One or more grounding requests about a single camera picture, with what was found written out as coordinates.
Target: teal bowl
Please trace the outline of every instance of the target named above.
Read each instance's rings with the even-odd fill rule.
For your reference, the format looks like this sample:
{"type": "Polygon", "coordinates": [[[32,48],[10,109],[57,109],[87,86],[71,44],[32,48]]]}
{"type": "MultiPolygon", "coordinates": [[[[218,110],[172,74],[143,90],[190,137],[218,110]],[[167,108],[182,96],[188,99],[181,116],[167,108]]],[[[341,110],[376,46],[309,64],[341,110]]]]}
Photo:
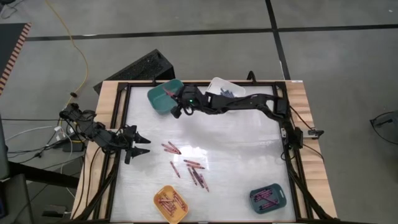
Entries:
{"type": "Polygon", "coordinates": [[[177,105],[177,103],[166,94],[164,88],[175,93],[182,86],[184,86],[184,84],[180,80],[173,79],[148,91],[148,100],[158,114],[167,114],[177,105]]]}

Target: white container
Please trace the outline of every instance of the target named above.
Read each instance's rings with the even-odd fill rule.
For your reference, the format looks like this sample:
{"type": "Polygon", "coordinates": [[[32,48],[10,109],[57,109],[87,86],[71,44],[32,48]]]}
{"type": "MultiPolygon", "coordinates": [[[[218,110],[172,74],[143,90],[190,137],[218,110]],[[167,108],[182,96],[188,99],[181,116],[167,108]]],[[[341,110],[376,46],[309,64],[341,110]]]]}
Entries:
{"type": "Polygon", "coordinates": [[[246,94],[246,90],[243,87],[218,77],[214,77],[211,80],[211,83],[206,91],[220,95],[221,89],[224,91],[229,90],[235,97],[242,97],[246,94]]]}

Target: orange tray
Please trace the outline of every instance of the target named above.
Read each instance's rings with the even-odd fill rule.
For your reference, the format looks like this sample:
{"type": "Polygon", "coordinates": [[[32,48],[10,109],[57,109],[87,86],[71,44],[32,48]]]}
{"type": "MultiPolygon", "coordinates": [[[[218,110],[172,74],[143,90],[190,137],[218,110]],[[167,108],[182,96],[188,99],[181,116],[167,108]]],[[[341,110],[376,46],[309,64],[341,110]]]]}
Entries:
{"type": "Polygon", "coordinates": [[[188,213],[188,205],[181,195],[170,185],[164,186],[155,194],[154,203],[156,208],[171,224],[179,223],[188,213]],[[173,201],[160,202],[160,199],[173,201]]]}

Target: yellow cable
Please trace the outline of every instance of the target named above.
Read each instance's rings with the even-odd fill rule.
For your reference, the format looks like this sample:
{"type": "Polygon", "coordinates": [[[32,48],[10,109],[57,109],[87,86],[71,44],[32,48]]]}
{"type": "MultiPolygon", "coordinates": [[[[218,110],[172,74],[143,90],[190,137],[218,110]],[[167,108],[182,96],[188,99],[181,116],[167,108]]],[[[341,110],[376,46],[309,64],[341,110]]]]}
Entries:
{"type": "MultiPolygon", "coordinates": [[[[87,59],[86,59],[85,55],[83,54],[83,52],[76,46],[75,41],[73,40],[73,37],[72,37],[72,35],[71,35],[71,33],[70,33],[70,31],[69,31],[69,29],[68,29],[66,23],[65,23],[65,22],[63,21],[63,19],[61,18],[61,16],[56,12],[56,10],[53,8],[53,6],[51,5],[51,3],[50,3],[48,0],[44,0],[44,1],[45,1],[45,3],[48,5],[48,7],[54,12],[54,14],[58,17],[59,21],[62,23],[62,25],[63,25],[63,27],[65,28],[65,30],[67,30],[67,33],[68,33],[68,35],[69,35],[70,42],[72,43],[72,45],[74,46],[74,48],[76,48],[76,50],[79,51],[80,55],[83,57],[83,59],[84,59],[84,61],[85,61],[85,63],[86,63],[86,76],[85,76],[85,79],[84,79],[84,80],[82,81],[82,83],[80,84],[80,86],[74,91],[74,93],[77,93],[77,92],[80,90],[80,88],[85,84],[85,82],[86,82],[86,80],[87,80],[87,78],[88,78],[89,71],[88,71],[88,62],[87,62],[87,59]]],[[[69,100],[68,100],[68,102],[66,103],[65,106],[68,106],[68,104],[71,102],[72,98],[73,98],[72,96],[69,97],[69,100]]],[[[58,125],[59,125],[59,126],[62,125],[62,120],[60,120],[60,122],[58,123],[58,125]]]]}

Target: cable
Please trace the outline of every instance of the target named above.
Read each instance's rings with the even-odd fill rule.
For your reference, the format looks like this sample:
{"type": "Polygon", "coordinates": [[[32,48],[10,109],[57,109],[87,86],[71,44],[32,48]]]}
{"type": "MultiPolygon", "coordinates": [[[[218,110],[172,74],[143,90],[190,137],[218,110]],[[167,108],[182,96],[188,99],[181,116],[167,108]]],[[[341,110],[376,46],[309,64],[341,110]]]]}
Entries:
{"type": "Polygon", "coordinates": [[[65,105],[65,106],[67,106],[71,102],[72,98],[77,97],[76,92],[78,92],[80,90],[80,88],[84,85],[84,83],[86,82],[86,80],[88,78],[88,74],[89,74],[88,62],[87,62],[87,59],[86,59],[85,55],[83,54],[83,52],[76,46],[75,41],[73,40],[73,37],[72,37],[72,35],[71,35],[70,31],[69,31],[69,28],[66,25],[66,23],[63,21],[61,16],[56,12],[56,10],[53,8],[53,6],[52,6],[52,4],[50,3],[49,0],[45,0],[45,3],[49,6],[49,8],[52,10],[52,12],[54,12],[54,14],[58,17],[59,21],[62,23],[63,27],[65,28],[65,30],[68,33],[70,42],[72,43],[73,47],[76,48],[77,51],[79,51],[80,55],[83,57],[83,60],[85,61],[85,64],[86,64],[86,76],[85,76],[85,79],[82,81],[80,86],[74,92],[70,93],[71,97],[69,97],[69,100],[67,101],[67,103],[65,105]]]}
{"type": "Polygon", "coordinates": [[[68,126],[70,126],[73,130],[73,132],[76,134],[77,138],[79,139],[79,141],[72,141],[74,143],[83,143],[83,140],[81,140],[81,138],[79,137],[79,134],[77,133],[77,130],[75,128],[73,128],[73,126],[70,124],[69,121],[65,120],[68,123],[68,126]]]}
{"type": "Polygon", "coordinates": [[[81,157],[83,157],[83,156],[79,156],[79,157],[76,157],[76,158],[71,159],[71,160],[69,160],[69,161],[61,162],[61,163],[59,163],[59,164],[54,164],[54,165],[51,165],[51,166],[48,166],[48,167],[44,167],[43,170],[49,169],[49,168],[51,168],[51,167],[59,166],[59,165],[62,165],[62,164],[66,164],[66,163],[71,162],[71,161],[75,161],[75,160],[77,160],[77,159],[79,159],[79,158],[81,158],[81,157]]]}
{"type": "Polygon", "coordinates": [[[13,136],[7,138],[6,141],[8,141],[8,140],[10,140],[10,139],[13,139],[13,138],[17,137],[17,136],[20,135],[20,134],[28,133],[29,131],[35,131],[35,130],[45,129],[45,128],[54,128],[54,127],[53,127],[53,126],[44,126],[44,127],[38,127],[38,128],[28,129],[28,130],[22,131],[22,132],[20,132],[20,133],[18,133],[18,134],[15,134],[15,135],[13,135],[13,136]]]}
{"type": "Polygon", "coordinates": [[[311,149],[312,151],[316,152],[322,158],[322,160],[325,161],[324,158],[323,158],[323,155],[320,154],[318,151],[316,151],[314,148],[312,148],[312,147],[310,147],[310,146],[308,146],[306,144],[303,144],[303,146],[305,146],[305,147],[311,149]]]}
{"type": "Polygon", "coordinates": [[[26,205],[23,206],[23,208],[18,212],[17,216],[15,217],[15,219],[14,219],[14,221],[13,221],[12,223],[15,223],[15,222],[17,221],[19,215],[21,215],[21,213],[25,210],[26,206],[28,206],[40,193],[42,193],[43,190],[44,190],[48,185],[49,185],[49,184],[46,184],[39,192],[37,192],[37,193],[33,196],[33,198],[32,198],[28,203],[26,203],[26,205]]]}
{"type": "Polygon", "coordinates": [[[57,141],[57,142],[55,142],[55,143],[53,143],[53,144],[46,145],[46,146],[40,147],[40,148],[38,148],[38,149],[7,152],[8,154],[17,154],[16,156],[8,157],[8,159],[15,158],[15,157],[17,157],[17,156],[24,155],[24,154],[27,154],[27,153],[30,153],[30,152],[40,151],[40,150],[43,150],[43,149],[44,149],[45,151],[47,151],[47,150],[50,150],[50,149],[54,148],[57,144],[60,144],[60,143],[64,142],[65,140],[66,140],[66,139],[62,139],[62,140],[59,140],[59,141],[57,141]]]}
{"type": "Polygon", "coordinates": [[[309,125],[307,124],[307,122],[304,121],[304,119],[299,115],[299,113],[298,113],[292,106],[290,106],[290,109],[292,109],[292,111],[294,111],[294,113],[298,116],[298,118],[300,118],[300,120],[303,121],[303,123],[304,123],[310,130],[313,130],[313,128],[311,128],[311,126],[309,126],[309,125]]]}
{"type": "Polygon", "coordinates": [[[282,152],[282,154],[280,155],[280,158],[283,160],[283,161],[286,161],[286,159],[284,159],[283,157],[282,157],[282,155],[284,155],[285,154],[285,152],[282,152]]]}
{"type": "Polygon", "coordinates": [[[3,121],[58,121],[59,119],[14,119],[2,118],[3,121]]]}
{"type": "Polygon", "coordinates": [[[18,164],[23,164],[23,163],[25,163],[25,162],[31,161],[32,159],[34,159],[34,158],[36,158],[36,157],[42,157],[42,153],[43,153],[45,150],[48,150],[47,147],[49,147],[49,143],[50,143],[50,141],[52,140],[52,138],[54,138],[55,133],[56,133],[56,132],[54,131],[54,133],[52,134],[51,138],[49,139],[49,141],[47,141],[47,144],[44,146],[44,148],[43,148],[40,152],[36,153],[36,154],[35,154],[33,157],[31,157],[30,159],[27,159],[27,160],[22,161],[22,162],[18,162],[18,164]]]}
{"type": "Polygon", "coordinates": [[[16,13],[16,12],[18,11],[18,9],[16,9],[16,7],[17,7],[20,3],[22,3],[23,1],[25,1],[25,0],[19,1],[19,2],[16,3],[14,6],[10,6],[10,5],[6,4],[6,6],[8,6],[10,9],[13,9],[13,12],[10,13],[10,14],[9,14],[8,16],[6,16],[6,17],[1,16],[1,19],[8,19],[8,18],[10,18],[14,13],[16,13]]]}
{"type": "Polygon", "coordinates": [[[374,122],[376,119],[380,118],[380,117],[383,116],[383,115],[390,114],[390,113],[392,113],[392,112],[393,112],[393,111],[385,112],[385,113],[382,113],[382,114],[380,114],[379,116],[375,117],[374,119],[371,120],[371,125],[372,125],[372,128],[373,128],[373,131],[374,131],[381,139],[383,139],[383,140],[385,140],[386,142],[389,142],[389,143],[391,143],[391,144],[396,144],[396,145],[398,145],[398,142],[390,141],[390,140],[384,138],[383,136],[381,136],[381,135],[378,133],[378,131],[376,131],[376,128],[375,128],[374,125],[373,125],[373,122],[374,122]]]}
{"type": "Polygon", "coordinates": [[[95,156],[97,155],[97,152],[100,151],[100,148],[101,148],[101,147],[98,147],[98,148],[97,148],[97,150],[96,150],[95,153],[94,153],[93,158],[91,159],[90,170],[89,170],[89,175],[88,175],[88,187],[87,187],[86,207],[87,207],[87,203],[88,203],[88,195],[89,195],[89,192],[90,192],[91,170],[92,170],[92,168],[93,168],[95,156]]]}
{"type": "MultiPolygon", "coordinates": [[[[69,139],[69,141],[70,141],[70,153],[69,153],[68,159],[66,159],[66,161],[68,161],[69,158],[72,156],[72,153],[73,153],[73,142],[72,142],[72,139],[69,137],[69,135],[68,135],[68,134],[65,134],[65,132],[63,131],[63,128],[62,128],[62,127],[61,127],[61,132],[62,132],[63,135],[66,135],[66,137],[67,137],[67,138],[69,139]]],[[[62,174],[63,165],[65,165],[65,163],[63,163],[63,164],[61,165],[61,171],[60,171],[61,174],[62,174]]],[[[75,198],[75,196],[72,194],[72,192],[70,192],[69,188],[66,187],[66,189],[67,189],[67,191],[70,193],[70,195],[72,195],[72,197],[75,198]]]]}

